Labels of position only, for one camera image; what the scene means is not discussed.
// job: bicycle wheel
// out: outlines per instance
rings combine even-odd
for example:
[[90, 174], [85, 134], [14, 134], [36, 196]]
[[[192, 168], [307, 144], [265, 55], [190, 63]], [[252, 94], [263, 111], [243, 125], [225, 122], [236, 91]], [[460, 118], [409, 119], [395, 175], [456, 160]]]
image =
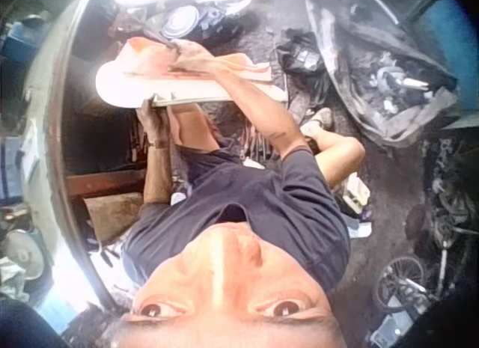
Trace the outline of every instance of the bicycle wheel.
[[379, 309], [386, 313], [401, 312], [421, 298], [414, 288], [401, 283], [406, 278], [424, 286], [424, 268], [417, 258], [398, 257], [384, 267], [373, 290], [373, 300]]

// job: navy t-shirt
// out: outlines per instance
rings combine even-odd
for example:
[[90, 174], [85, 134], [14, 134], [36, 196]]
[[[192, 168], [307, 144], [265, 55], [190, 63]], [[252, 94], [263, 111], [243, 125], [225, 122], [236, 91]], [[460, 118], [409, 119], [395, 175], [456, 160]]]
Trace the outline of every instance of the navy t-shirt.
[[123, 245], [129, 277], [144, 284], [163, 261], [220, 222], [248, 222], [261, 239], [285, 250], [327, 292], [350, 255], [347, 226], [316, 159], [306, 147], [290, 153], [281, 173], [225, 162], [170, 207], [148, 204]]

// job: eye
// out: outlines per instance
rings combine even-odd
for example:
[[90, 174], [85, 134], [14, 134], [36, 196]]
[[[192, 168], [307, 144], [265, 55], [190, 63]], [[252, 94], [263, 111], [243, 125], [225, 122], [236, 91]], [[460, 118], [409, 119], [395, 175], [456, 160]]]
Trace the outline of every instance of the eye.
[[295, 299], [288, 299], [273, 303], [261, 313], [268, 317], [286, 317], [304, 311], [305, 309], [306, 305], [303, 302]]
[[167, 305], [165, 303], [154, 303], [150, 305], [145, 305], [140, 315], [152, 318], [163, 318], [163, 317], [176, 317], [180, 316], [184, 312], [182, 310], [176, 309]]

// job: concrete floor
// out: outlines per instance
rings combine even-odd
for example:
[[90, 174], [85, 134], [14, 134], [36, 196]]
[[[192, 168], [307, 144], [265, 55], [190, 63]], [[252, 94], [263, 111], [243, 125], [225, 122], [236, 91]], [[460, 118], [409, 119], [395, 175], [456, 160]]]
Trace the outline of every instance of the concrete floor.
[[[241, 51], [255, 62], [273, 62], [273, 35], [266, 31], [272, 31], [277, 42], [281, 29], [309, 28], [305, 0], [262, 0], [251, 10], [245, 34], [213, 50], [216, 54]], [[281, 71], [275, 70], [274, 65], [273, 73], [275, 83], [283, 87]], [[294, 87], [290, 87], [290, 95], [294, 97]], [[421, 142], [408, 149], [385, 152], [360, 135], [335, 95], [328, 106], [335, 115], [336, 132], [355, 136], [367, 151], [359, 176], [372, 191], [373, 233], [366, 239], [352, 241], [346, 275], [330, 297], [348, 346], [360, 347], [367, 332], [376, 329], [384, 317], [371, 298], [376, 277], [392, 258], [412, 251], [403, 222], [409, 210], [424, 201]], [[230, 135], [238, 128], [239, 112], [234, 107], [223, 107], [221, 114], [215, 106], [207, 111], [213, 114], [223, 134]]]

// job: hand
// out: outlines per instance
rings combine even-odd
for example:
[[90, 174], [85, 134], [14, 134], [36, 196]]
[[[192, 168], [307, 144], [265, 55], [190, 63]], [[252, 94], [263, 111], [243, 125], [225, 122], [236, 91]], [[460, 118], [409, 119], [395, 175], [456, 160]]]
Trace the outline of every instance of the hand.
[[149, 142], [159, 141], [161, 144], [166, 144], [170, 135], [168, 113], [166, 109], [153, 107], [154, 99], [155, 95], [143, 101], [141, 108], [136, 109], [136, 115], [147, 133]]
[[173, 49], [177, 51], [178, 58], [169, 70], [184, 70], [200, 73], [208, 73], [216, 63], [216, 59], [199, 43], [188, 40], [171, 41]]

